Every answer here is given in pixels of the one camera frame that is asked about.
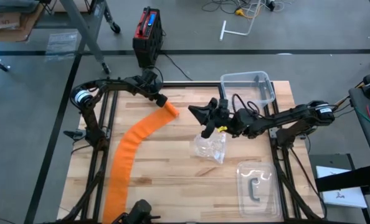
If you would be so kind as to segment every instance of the clear plastic container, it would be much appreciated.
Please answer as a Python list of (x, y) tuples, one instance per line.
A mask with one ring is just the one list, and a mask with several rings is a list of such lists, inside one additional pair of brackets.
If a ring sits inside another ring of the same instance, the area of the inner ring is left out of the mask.
[[(263, 71), (225, 74), (221, 76), (221, 87), (231, 111), (233, 111), (232, 95), (235, 93), (242, 98), (246, 106), (248, 101), (252, 101), (260, 111), (275, 99), (271, 81)], [(235, 98), (235, 108), (236, 110), (243, 108), (237, 98)]]
[(239, 211), (243, 217), (280, 218), (282, 209), (275, 168), (264, 162), (241, 162), (237, 166)]

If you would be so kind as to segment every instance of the wooden table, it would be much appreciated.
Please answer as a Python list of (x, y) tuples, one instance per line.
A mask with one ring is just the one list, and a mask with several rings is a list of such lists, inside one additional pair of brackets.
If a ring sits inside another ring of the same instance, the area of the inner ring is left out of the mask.
[[(274, 82), (279, 110), (294, 107), (289, 82)], [(152, 205), (152, 215), (161, 215), (159, 222), (275, 222), (282, 217), (270, 218), (263, 215), (241, 217), (237, 198), (237, 164), (242, 161), (272, 163), (268, 134), (249, 140), (245, 137), (227, 138), (224, 164), (196, 157), (193, 140), (203, 129), (188, 111), (188, 105), (206, 105), (212, 97), (219, 97), (217, 88), (185, 87), (163, 89), (169, 101), (179, 110), (179, 118), (157, 130), (142, 142), (135, 157), (131, 172), (131, 183), (127, 198), (128, 211), (139, 199)], [(155, 103), (142, 96), (132, 96), (121, 91), (110, 144), (108, 169), (104, 194), (107, 189), (112, 159), (121, 137), (136, 122), (158, 109)], [(100, 103), (95, 108), (99, 114)], [(80, 120), (79, 128), (85, 126)], [(78, 142), (75, 147), (86, 145)], [(295, 152), (313, 180), (311, 165), (304, 141), (295, 141)], [(58, 218), (64, 217), (85, 190), (92, 148), (73, 154), (60, 204)], [(322, 216), (318, 197), (308, 185), (302, 170), (290, 153), (296, 189), (312, 210)], [(293, 216), (292, 203), (285, 188), (288, 208)], [(93, 210), (90, 201), (90, 214)], [(102, 198), (101, 214), (105, 199)]]

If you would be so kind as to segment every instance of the orange towel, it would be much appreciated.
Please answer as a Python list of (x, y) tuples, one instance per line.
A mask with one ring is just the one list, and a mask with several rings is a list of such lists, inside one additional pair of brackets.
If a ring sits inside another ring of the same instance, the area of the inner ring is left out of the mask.
[(124, 134), (111, 167), (103, 223), (112, 223), (125, 212), (131, 168), (142, 140), (175, 119), (178, 114), (179, 111), (171, 103), (166, 102), (162, 108), (143, 118)]

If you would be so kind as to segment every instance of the plastic lid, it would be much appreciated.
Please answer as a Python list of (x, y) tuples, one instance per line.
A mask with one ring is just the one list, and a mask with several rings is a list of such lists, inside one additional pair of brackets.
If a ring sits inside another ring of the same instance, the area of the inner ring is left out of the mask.
[[(263, 71), (225, 74), (221, 76), (221, 87), (231, 110), (232, 95), (235, 93), (242, 98), (245, 104), (252, 101), (260, 110), (275, 99), (271, 81)], [(243, 108), (237, 98), (235, 99), (235, 107), (236, 110)]]
[(277, 175), (273, 165), (241, 162), (237, 166), (239, 210), (243, 217), (282, 216)]

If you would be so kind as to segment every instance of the plastic bag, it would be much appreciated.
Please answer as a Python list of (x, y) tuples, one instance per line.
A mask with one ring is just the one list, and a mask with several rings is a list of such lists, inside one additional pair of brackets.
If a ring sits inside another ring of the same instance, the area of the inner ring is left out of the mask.
[(214, 131), (208, 139), (204, 139), (198, 134), (195, 137), (194, 143), (197, 156), (216, 161), (219, 164), (224, 162), (225, 133)]
[(49, 35), (45, 61), (74, 58), (77, 32)]

